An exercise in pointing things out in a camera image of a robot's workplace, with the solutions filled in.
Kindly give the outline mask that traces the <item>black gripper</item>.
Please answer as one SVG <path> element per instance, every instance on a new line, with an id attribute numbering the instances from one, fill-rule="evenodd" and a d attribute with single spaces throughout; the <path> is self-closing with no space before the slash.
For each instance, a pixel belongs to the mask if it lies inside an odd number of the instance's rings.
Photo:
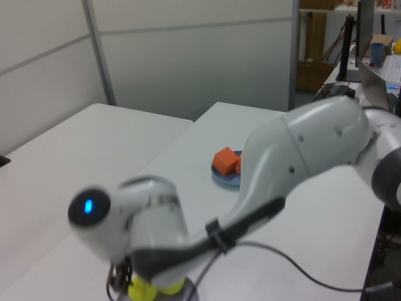
<path id="1" fill-rule="evenodd" d="M 132 284 L 132 261 L 126 256 L 121 263 L 112 265 L 110 285 L 114 291 L 128 291 Z"/>

